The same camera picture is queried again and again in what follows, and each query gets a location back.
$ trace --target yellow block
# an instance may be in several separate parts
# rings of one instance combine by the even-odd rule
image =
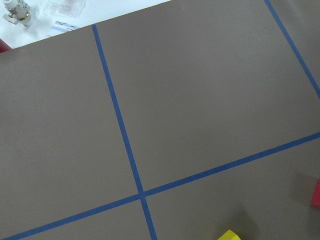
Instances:
[[[241,240],[241,239],[233,231],[228,230],[218,240]]]

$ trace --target yellow cube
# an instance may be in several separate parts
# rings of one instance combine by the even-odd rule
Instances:
[[[241,239],[233,231],[228,230],[218,240],[241,240]]]

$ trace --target clear plastic packaging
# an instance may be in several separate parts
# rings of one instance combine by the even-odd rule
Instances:
[[[85,6],[86,0],[49,0],[44,8],[44,13],[78,18]]]

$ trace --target red block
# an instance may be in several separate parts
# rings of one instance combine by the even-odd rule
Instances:
[[[313,198],[311,201],[311,205],[320,208],[320,179],[318,180],[318,183],[316,184]]]
[[[8,51],[10,49],[11,49],[11,47],[9,47],[4,41],[2,41],[0,39],[0,53],[3,53],[3,52]]]

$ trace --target white cylindrical object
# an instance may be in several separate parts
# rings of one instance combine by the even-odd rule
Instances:
[[[2,0],[2,2],[8,9],[13,9],[18,5],[18,0]]]

